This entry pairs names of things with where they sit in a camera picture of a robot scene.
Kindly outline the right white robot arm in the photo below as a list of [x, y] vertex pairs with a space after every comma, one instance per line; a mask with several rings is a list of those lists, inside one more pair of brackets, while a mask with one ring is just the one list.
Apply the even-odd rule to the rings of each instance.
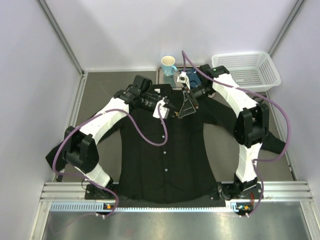
[[222, 187], [219, 191], [223, 199], [231, 200], [235, 197], [244, 197], [257, 186], [258, 177], [253, 162], [259, 155], [264, 138], [269, 133], [269, 107], [265, 103], [257, 103], [233, 80], [231, 73], [224, 67], [211, 68], [208, 64], [202, 65], [199, 75], [201, 84], [190, 88], [190, 80], [185, 69], [181, 70], [176, 78], [182, 88], [183, 102], [178, 118], [191, 115], [199, 108], [199, 99], [217, 92], [228, 103], [236, 115], [233, 136], [239, 144], [238, 167], [234, 174], [233, 184]]

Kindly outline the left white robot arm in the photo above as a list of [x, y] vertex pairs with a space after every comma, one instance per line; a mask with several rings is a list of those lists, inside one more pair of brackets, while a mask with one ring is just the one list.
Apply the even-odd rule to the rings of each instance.
[[118, 90], [109, 102], [94, 116], [78, 127], [69, 127], [65, 131], [59, 155], [64, 161], [76, 168], [89, 182], [89, 191], [106, 199], [115, 194], [113, 179], [99, 164], [97, 145], [107, 133], [111, 133], [124, 118], [129, 118], [134, 130], [143, 141], [153, 147], [164, 146], [169, 137], [168, 128], [162, 127], [164, 137], [161, 142], [147, 138], [134, 120], [136, 110], [146, 110], [153, 119], [162, 124], [174, 110], [169, 95], [173, 89], [169, 84], [154, 85], [142, 75], [136, 75], [133, 83]]

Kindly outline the black button shirt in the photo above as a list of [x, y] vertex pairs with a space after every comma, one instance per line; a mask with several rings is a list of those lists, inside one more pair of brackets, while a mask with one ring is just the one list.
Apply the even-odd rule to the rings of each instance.
[[[173, 90], [170, 101], [178, 106], [183, 94]], [[142, 140], [128, 117], [101, 141], [114, 132], [121, 135], [121, 174], [115, 193], [132, 200], [171, 204], [190, 201], [217, 191], [204, 142], [204, 124], [219, 125], [233, 133], [237, 117], [233, 110], [209, 97], [199, 100], [198, 110], [183, 118], [169, 116], [161, 123], [151, 112], [138, 109], [133, 112], [143, 134], [157, 143], [164, 138], [163, 126], [168, 130], [168, 141], [156, 147]], [[59, 155], [57, 145], [46, 156], [49, 166], [61, 171], [67, 163]]]

